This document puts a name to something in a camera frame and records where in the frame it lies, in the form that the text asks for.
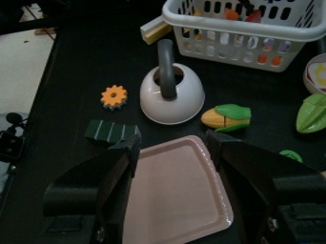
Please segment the black cable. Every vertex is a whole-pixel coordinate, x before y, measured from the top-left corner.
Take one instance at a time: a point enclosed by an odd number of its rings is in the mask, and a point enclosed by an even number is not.
[[[34,16],[34,18],[38,19],[36,15],[32,13],[32,11],[30,10],[28,6],[24,6],[24,7],[26,7],[26,9],[30,11],[30,13],[31,13],[31,15]],[[53,35],[49,33],[47,29],[46,29],[46,28],[43,28],[43,29],[45,29],[47,35],[50,36],[50,38],[55,41],[55,38],[54,38]]]

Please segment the toy item in basket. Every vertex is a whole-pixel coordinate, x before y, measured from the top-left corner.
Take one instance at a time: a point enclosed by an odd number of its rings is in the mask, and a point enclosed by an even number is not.
[[[217,132],[232,132],[250,126],[252,110],[236,104],[217,106],[206,111],[202,122]]]

